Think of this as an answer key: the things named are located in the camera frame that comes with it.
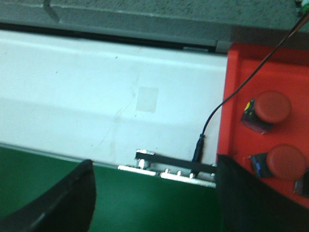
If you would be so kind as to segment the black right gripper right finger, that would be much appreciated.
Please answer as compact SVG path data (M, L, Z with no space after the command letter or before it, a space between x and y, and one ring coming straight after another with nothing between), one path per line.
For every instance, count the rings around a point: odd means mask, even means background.
M219 155L216 189L229 232L307 232L309 210L281 195L227 155Z

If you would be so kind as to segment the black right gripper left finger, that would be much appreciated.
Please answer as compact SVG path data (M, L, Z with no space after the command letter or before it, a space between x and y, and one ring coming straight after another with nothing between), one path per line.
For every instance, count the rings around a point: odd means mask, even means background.
M0 221L2 232L87 232L96 204L93 162L86 159L44 194Z

